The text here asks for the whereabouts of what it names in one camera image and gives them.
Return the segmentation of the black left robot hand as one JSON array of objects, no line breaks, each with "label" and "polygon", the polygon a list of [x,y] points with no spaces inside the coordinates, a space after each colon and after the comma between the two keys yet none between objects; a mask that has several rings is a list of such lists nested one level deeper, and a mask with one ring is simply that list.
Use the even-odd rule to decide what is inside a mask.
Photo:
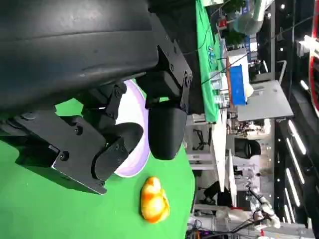
[{"label": "black left robot hand", "polygon": [[116,124],[126,80],[146,93],[157,159],[182,143],[192,70],[146,0],[3,0],[0,139],[20,165],[66,188],[103,195],[143,136]]}]

